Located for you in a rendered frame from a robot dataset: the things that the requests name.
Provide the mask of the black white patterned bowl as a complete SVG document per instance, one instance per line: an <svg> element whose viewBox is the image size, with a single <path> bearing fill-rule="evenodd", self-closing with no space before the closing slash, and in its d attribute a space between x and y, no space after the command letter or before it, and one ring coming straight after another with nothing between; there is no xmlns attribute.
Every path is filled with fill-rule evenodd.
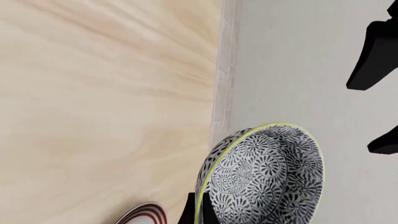
<svg viewBox="0 0 398 224"><path fill-rule="evenodd" d="M200 167L194 224L208 194L220 224L311 224L322 197L324 161L304 128L269 123L220 141Z"/></svg>

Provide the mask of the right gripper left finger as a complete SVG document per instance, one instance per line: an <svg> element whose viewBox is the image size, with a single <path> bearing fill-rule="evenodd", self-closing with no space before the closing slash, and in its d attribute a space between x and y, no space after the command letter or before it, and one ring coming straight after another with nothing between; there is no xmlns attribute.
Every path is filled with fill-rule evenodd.
<svg viewBox="0 0 398 224"><path fill-rule="evenodd" d="M195 224L196 200L195 193L190 192L178 224Z"/></svg>

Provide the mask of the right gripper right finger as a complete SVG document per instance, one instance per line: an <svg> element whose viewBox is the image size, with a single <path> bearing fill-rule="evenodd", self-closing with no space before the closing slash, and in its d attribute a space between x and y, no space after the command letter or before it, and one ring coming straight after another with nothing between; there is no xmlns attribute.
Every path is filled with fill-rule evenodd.
<svg viewBox="0 0 398 224"><path fill-rule="evenodd" d="M213 210L209 194L203 194L203 223L218 224L218 218Z"/></svg>

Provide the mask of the white plate with red rings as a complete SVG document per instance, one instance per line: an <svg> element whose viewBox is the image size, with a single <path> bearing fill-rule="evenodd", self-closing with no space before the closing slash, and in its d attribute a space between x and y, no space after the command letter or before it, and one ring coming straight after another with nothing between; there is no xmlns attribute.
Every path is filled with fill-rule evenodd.
<svg viewBox="0 0 398 224"><path fill-rule="evenodd" d="M146 202L128 210L115 224L169 224L169 222L161 204Z"/></svg>

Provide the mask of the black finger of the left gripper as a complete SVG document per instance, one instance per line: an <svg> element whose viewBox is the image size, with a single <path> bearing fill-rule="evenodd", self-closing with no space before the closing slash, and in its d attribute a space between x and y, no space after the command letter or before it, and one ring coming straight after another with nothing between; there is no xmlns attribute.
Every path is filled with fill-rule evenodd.
<svg viewBox="0 0 398 224"><path fill-rule="evenodd" d="M386 134L368 144L368 151L374 154L398 153L398 125Z"/></svg>
<svg viewBox="0 0 398 224"><path fill-rule="evenodd" d="M366 29L363 49L346 87L367 90L398 68L398 20L374 21Z"/></svg>

